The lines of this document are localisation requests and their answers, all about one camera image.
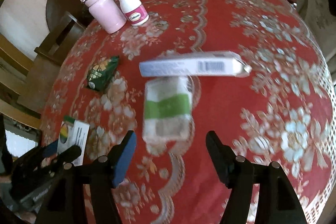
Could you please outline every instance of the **screw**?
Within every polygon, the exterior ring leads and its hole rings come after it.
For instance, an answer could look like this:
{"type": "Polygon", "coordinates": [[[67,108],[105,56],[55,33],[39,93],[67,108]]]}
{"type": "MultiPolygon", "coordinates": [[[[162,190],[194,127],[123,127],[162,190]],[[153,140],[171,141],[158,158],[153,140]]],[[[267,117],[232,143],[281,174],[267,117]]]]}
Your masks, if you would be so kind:
{"type": "Polygon", "coordinates": [[[276,161],[273,161],[271,164],[272,164],[272,167],[274,167],[274,168],[279,168],[280,167],[280,164],[276,161]]]}
{"type": "Polygon", "coordinates": [[[243,156],[241,156],[241,155],[238,155],[238,156],[236,157],[236,161],[244,162],[244,161],[245,161],[245,158],[244,158],[243,156]]]}
{"type": "Polygon", "coordinates": [[[100,156],[100,157],[98,158],[98,161],[99,161],[99,162],[106,162],[106,161],[107,161],[107,157],[106,157],[106,156],[100,156]]]}
{"type": "Polygon", "coordinates": [[[69,170],[72,167],[72,163],[68,162],[67,164],[64,164],[63,168],[64,170],[69,170]]]}

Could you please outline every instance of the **pink label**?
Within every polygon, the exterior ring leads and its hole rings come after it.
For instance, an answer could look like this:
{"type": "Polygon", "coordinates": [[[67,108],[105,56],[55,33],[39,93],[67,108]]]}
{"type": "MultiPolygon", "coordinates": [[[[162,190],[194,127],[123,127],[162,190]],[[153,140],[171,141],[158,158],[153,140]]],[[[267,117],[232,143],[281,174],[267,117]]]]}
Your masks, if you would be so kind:
{"type": "Polygon", "coordinates": [[[132,25],[143,21],[148,16],[147,11],[143,7],[143,5],[140,5],[138,8],[131,12],[125,13],[125,15],[128,20],[131,21],[132,25]]]}

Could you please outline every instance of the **pink water bottle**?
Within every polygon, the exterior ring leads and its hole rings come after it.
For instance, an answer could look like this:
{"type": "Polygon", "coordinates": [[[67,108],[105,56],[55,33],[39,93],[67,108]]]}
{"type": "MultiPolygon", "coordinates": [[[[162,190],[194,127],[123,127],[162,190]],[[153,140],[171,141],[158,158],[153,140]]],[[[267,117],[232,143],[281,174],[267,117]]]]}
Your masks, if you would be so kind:
{"type": "Polygon", "coordinates": [[[108,33],[118,31],[126,23],[126,18],[113,0],[81,0],[89,7],[90,14],[108,33]]]}

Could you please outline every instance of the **package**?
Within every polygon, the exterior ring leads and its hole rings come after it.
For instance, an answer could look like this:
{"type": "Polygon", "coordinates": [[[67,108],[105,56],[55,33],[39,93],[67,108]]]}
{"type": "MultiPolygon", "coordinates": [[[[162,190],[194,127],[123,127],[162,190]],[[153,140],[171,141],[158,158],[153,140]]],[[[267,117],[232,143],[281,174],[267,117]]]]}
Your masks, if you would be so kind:
{"type": "Polygon", "coordinates": [[[142,137],[146,143],[189,138],[193,94],[186,76],[163,77],[145,85],[142,137]]]}
{"type": "Polygon", "coordinates": [[[143,77],[180,75],[246,77],[252,69],[234,52],[168,55],[140,62],[139,68],[143,77]]]}
{"type": "Polygon", "coordinates": [[[119,56],[113,56],[110,59],[106,59],[99,64],[93,65],[87,75],[87,88],[103,91],[109,84],[115,69],[118,66],[119,56]]]}
{"type": "Polygon", "coordinates": [[[89,127],[90,125],[85,122],[75,120],[69,116],[64,116],[59,132],[57,155],[73,145],[78,145],[82,150],[82,154],[72,163],[74,166],[82,165],[89,127]]]}

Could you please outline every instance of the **small box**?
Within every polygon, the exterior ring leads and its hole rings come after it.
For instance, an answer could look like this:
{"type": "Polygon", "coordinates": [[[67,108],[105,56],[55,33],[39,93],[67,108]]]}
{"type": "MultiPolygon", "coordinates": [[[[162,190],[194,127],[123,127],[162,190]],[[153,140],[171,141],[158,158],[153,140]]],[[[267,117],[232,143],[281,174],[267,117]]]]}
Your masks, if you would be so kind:
{"type": "Polygon", "coordinates": [[[82,154],[72,163],[74,166],[82,165],[89,127],[90,125],[85,122],[64,116],[59,132],[57,155],[73,145],[78,145],[82,150],[82,154]]]}
{"type": "Polygon", "coordinates": [[[248,76],[251,67],[234,52],[194,52],[172,55],[139,64],[143,77],[155,76],[248,76]]]}

